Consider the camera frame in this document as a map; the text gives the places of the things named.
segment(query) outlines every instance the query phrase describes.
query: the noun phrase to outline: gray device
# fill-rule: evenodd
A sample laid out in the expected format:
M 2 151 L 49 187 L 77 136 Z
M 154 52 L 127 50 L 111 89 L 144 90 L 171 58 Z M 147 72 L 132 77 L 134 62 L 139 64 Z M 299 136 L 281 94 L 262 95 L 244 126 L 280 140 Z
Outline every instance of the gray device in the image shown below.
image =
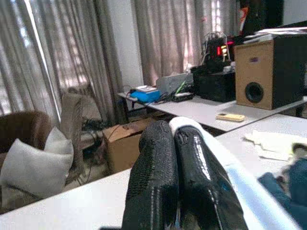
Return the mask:
M 176 75 L 170 75 L 166 77 L 158 78 L 155 82 L 156 87 L 160 91 L 160 95 L 163 93 L 171 93 L 176 90 L 183 81 L 186 83 L 193 83 L 193 74 L 191 73 L 181 73 Z

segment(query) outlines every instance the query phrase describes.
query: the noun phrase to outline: wall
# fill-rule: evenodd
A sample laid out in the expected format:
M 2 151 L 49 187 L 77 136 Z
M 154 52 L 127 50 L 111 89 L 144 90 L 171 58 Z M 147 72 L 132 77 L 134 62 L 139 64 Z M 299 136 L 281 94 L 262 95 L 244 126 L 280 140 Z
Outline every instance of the wall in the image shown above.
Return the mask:
M 307 0 L 284 0 L 283 24 L 307 20 Z
M 139 37 L 132 0 L 107 0 L 123 85 L 143 85 Z

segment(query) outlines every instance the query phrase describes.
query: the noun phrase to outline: wooden speaker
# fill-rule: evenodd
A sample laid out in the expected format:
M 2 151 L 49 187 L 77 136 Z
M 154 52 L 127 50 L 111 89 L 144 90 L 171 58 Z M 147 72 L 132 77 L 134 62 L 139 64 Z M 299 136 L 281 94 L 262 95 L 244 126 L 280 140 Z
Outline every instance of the wooden speaker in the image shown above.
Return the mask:
M 306 36 L 236 46 L 235 60 L 237 104 L 271 110 L 302 100 Z

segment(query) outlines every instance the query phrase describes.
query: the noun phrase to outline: beige remote control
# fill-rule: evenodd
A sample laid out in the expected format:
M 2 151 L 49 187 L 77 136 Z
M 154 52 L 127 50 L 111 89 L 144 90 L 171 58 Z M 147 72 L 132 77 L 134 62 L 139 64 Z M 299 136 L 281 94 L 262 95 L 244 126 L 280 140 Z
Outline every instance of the beige remote control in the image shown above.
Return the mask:
M 244 121 L 245 116 L 239 114 L 218 114 L 216 119 L 241 122 Z

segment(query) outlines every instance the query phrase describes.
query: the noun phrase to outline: cardboard box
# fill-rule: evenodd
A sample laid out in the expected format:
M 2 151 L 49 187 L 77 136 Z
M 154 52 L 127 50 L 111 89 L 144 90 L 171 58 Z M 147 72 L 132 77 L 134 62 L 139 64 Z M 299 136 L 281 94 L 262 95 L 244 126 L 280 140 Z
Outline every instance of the cardboard box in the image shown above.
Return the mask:
M 107 160 L 112 173 L 129 169 L 139 157 L 139 140 L 141 132 L 154 119 L 116 125 L 103 130 L 107 144 Z

